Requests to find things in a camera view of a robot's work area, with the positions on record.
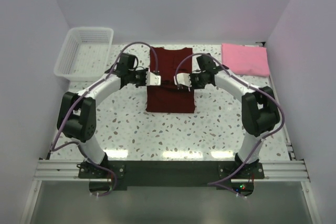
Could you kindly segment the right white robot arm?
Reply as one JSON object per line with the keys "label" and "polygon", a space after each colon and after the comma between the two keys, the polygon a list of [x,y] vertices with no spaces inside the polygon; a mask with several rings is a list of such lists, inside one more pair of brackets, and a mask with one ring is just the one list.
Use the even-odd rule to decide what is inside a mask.
{"label": "right white robot arm", "polygon": [[248,83],[210,54],[196,53],[194,56],[199,71],[190,74],[191,89],[204,89],[211,84],[241,103],[241,122],[246,133],[235,156],[234,173],[239,178],[246,178],[253,171],[251,163],[259,160],[263,139],[280,122],[280,106],[271,87],[261,88]]}

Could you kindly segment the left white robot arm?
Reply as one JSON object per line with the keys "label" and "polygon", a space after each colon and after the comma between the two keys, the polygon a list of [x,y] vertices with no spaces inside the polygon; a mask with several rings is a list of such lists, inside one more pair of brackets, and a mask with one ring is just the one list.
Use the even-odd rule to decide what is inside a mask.
{"label": "left white robot arm", "polygon": [[121,54],[121,58],[104,72],[96,82],[78,92],[66,92],[61,101],[53,152],[70,144],[77,145],[85,162],[91,164],[90,171],[97,178],[108,174],[107,154],[96,137],[97,107],[111,94],[128,84],[136,87],[147,85],[149,68],[135,66],[137,56]]}

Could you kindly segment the folded pink t shirt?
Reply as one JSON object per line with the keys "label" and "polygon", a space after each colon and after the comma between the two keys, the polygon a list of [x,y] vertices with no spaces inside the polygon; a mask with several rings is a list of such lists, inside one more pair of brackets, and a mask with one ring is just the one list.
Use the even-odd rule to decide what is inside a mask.
{"label": "folded pink t shirt", "polygon": [[222,44],[222,64],[234,74],[268,77],[270,69],[265,47]]}

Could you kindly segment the dark red t shirt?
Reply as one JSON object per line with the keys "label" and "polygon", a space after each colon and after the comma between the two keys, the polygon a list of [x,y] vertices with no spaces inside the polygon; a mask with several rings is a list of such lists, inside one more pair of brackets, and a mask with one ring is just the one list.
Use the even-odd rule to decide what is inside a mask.
{"label": "dark red t shirt", "polygon": [[147,112],[152,113],[194,113],[194,92],[178,89],[174,83],[176,68],[180,62],[193,53],[192,48],[168,50],[155,47],[160,86],[147,87]]}

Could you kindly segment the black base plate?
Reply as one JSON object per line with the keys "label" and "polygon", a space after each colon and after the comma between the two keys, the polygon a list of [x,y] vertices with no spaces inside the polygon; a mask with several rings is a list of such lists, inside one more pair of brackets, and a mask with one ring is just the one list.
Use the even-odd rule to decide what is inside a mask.
{"label": "black base plate", "polygon": [[206,187],[232,174],[235,161],[109,161],[107,170],[77,164],[78,177],[89,179],[93,192],[128,187]]}

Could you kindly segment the white plastic basket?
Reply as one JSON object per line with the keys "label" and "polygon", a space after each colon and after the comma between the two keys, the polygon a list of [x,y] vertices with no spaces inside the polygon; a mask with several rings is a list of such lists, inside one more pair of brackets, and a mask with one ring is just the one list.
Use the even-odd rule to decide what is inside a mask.
{"label": "white plastic basket", "polygon": [[54,75],[69,81],[96,81],[104,73],[114,31],[106,27],[75,27],[68,31]]}

